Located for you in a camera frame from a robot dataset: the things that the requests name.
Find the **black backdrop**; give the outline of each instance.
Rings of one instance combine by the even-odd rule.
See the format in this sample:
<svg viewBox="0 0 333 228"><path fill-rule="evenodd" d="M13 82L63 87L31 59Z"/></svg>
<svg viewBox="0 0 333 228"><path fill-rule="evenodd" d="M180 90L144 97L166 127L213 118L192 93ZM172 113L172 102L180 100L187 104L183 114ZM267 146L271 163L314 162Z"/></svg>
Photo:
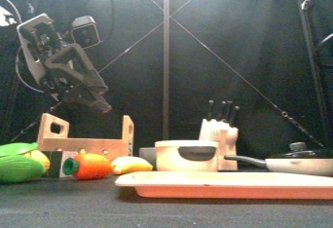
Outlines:
<svg viewBox="0 0 333 228"><path fill-rule="evenodd" d="M24 14L24 0L11 0ZM35 14L47 13L61 32L91 15L102 36L111 27L108 0L29 0ZM332 0L313 0L306 12L315 45L333 30ZM281 116L278 108L330 146L332 73L319 68L326 111L319 113L310 73L309 49L298 0L170 0L168 133L195 139L208 100L233 100L241 106L238 154L266 157L287 150L306 135ZM122 115L135 124L135 153L163 139L164 0L115 0L115 31L108 42L87 51L110 87L107 115L63 104L55 115L71 122L72 137L120 137ZM1 143L55 104L44 94L19 84L15 75L17 41L1 51ZM330 56L319 58L325 62ZM32 84L21 65L21 74ZM249 86L251 84L261 94ZM35 141L37 125L19 141Z"/></svg>

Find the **wooden box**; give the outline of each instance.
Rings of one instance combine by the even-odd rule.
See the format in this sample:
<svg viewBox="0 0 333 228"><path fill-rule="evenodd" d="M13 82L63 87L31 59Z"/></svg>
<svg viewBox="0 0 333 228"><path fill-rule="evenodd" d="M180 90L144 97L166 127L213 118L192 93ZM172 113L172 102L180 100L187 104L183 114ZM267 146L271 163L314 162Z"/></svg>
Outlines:
<svg viewBox="0 0 333 228"><path fill-rule="evenodd" d="M76 151L95 153L112 161L119 156L132 155L134 124L128 116L122 117L122 138L69 138L69 123L51 114L41 115L37 133L37 150L40 151Z"/></svg>

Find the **carrot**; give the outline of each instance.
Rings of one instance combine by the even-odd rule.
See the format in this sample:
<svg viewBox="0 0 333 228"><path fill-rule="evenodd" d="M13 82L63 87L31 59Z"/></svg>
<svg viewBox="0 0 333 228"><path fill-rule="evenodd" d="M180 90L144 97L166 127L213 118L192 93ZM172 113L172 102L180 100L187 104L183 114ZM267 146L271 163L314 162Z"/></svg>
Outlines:
<svg viewBox="0 0 333 228"><path fill-rule="evenodd" d="M99 154L79 154L65 160L63 172L76 179L99 179L112 172L111 162Z"/></svg>

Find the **tray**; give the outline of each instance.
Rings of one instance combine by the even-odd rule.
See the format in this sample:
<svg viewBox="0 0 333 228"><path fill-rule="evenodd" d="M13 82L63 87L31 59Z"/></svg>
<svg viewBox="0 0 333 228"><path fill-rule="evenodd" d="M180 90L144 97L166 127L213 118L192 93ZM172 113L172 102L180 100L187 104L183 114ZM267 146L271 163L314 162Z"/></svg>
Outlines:
<svg viewBox="0 0 333 228"><path fill-rule="evenodd" d="M281 172L139 171L116 186L148 198L333 199L333 178Z"/></svg>

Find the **banana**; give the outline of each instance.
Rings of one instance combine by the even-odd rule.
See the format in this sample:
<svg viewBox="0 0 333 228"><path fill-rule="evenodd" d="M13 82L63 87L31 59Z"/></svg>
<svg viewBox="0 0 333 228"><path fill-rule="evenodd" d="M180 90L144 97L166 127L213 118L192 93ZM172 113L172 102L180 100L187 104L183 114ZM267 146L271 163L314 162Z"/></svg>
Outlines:
<svg viewBox="0 0 333 228"><path fill-rule="evenodd" d="M32 160L37 161L39 163L41 163L45 170L49 170L51 162L49 162L47 156L39 150L32 150L32 151L25 152L23 154L23 156L25 156L29 159L32 159Z"/></svg>
<svg viewBox="0 0 333 228"><path fill-rule="evenodd" d="M152 165L142 158L120 156L111 162L114 173L120 175L135 171L151 171Z"/></svg>

